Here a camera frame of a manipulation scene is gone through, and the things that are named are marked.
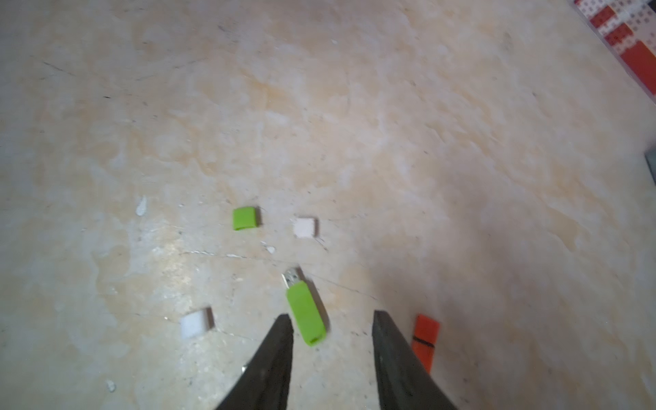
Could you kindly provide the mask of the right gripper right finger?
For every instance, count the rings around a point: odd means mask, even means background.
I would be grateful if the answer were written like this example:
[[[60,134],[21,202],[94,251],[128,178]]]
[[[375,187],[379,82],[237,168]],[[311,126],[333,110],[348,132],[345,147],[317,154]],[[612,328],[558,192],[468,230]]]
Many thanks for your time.
[[[373,354],[382,409],[454,409],[424,369],[389,313],[376,310]]]

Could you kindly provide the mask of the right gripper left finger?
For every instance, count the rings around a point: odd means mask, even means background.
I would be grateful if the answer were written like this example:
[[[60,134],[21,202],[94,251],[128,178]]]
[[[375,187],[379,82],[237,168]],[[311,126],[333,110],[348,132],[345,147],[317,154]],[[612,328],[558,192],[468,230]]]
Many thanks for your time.
[[[290,316],[280,314],[237,383],[216,409],[287,409],[293,344]]]

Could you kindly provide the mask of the red usb drive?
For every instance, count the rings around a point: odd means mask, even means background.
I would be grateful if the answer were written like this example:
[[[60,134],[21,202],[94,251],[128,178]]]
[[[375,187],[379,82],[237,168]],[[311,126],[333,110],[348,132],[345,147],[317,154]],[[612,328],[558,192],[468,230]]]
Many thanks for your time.
[[[435,345],[438,339],[441,324],[431,317],[423,314],[416,316],[411,347],[413,353],[430,373],[435,354]]]

